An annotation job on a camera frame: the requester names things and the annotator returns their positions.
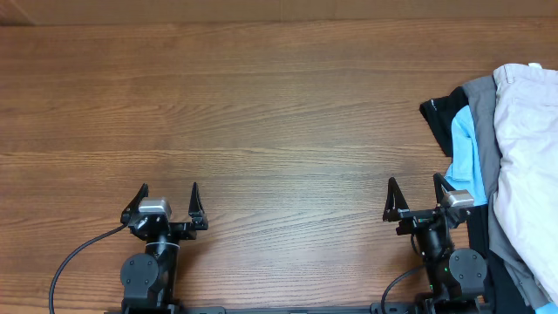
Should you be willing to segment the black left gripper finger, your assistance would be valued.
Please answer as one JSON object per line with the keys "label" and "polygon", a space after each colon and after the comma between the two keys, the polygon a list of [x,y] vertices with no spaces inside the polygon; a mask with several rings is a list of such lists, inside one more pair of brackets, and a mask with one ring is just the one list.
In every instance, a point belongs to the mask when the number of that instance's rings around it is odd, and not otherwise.
{"label": "black left gripper finger", "polygon": [[192,187],[192,193],[188,208],[188,215],[192,219],[193,224],[205,224],[206,213],[201,204],[201,195],[198,184],[195,182]]}
{"label": "black left gripper finger", "polygon": [[121,212],[120,222],[123,225],[128,225],[131,221],[132,216],[139,210],[141,201],[148,197],[149,187],[146,183],[143,183],[140,187],[138,193],[132,198],[128,205]]}

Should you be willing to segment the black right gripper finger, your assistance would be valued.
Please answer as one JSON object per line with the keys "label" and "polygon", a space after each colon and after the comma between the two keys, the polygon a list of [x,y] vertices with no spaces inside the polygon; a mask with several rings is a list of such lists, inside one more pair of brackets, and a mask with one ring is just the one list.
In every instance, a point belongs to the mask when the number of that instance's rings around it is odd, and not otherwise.
{"label": "black right gripper finger", "polygon": [[409,212],[409,206],[396,179],[391,177],[387,185],[387,198],[384,206],[383,221],[400,221],[404,219]]}
{"label": "black right gripper finger", "polygon": [[435,189],[436,201],[439,205],[443,203],[443,199],[448,192],[452,192],[455,188],[446,180],[441,173],[433,175],[433,184]]}

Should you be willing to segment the beige khaki shorts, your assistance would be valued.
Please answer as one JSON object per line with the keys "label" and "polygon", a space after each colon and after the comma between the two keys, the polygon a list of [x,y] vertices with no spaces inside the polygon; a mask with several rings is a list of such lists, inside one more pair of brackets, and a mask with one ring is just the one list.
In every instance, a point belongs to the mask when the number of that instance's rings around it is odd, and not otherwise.
{"label": "beige khaki shorts", "polygon": [[557,299],[557,73],[505,64],[493,125],[501,152],[495,215],[552,301]]}

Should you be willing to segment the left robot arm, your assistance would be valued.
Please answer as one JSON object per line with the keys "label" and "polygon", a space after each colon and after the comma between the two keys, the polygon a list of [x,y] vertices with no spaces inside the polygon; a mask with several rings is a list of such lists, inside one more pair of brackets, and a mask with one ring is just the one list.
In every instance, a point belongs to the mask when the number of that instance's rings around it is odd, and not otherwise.
{"label": "left robot arm", "polygon": [[174,297],[180,242],[193,241],[199,231],[208,229],[199,187],[192,186],[187,222],[172,222],[168,200],[151,198],[148,193],[143,184],[121,214],[124,226],[145,243],[145,251],[127,258],[121,267],[121,311],[182,313],[184,306]]}

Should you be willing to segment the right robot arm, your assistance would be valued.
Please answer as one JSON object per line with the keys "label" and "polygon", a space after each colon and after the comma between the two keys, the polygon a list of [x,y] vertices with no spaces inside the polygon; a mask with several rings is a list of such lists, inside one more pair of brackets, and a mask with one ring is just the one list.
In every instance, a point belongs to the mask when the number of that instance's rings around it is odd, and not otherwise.
{"label": "right robot arm", "polygon": [[437,205],[413,211],[395,178],[387,183],[383,220],[396,222],[396,233],[411,238],[422,264],[396,277],[384,290],[380,310],[389,313],[391,289],[409,276],[424,271],[430,290],[415,296],[407,313],[480,313],[479,297],[485,292],[487,262],[474,249],[457,249],[451,230],[465,223],[473,211],[473,196],[457,190],[440,173],[433,176]]}

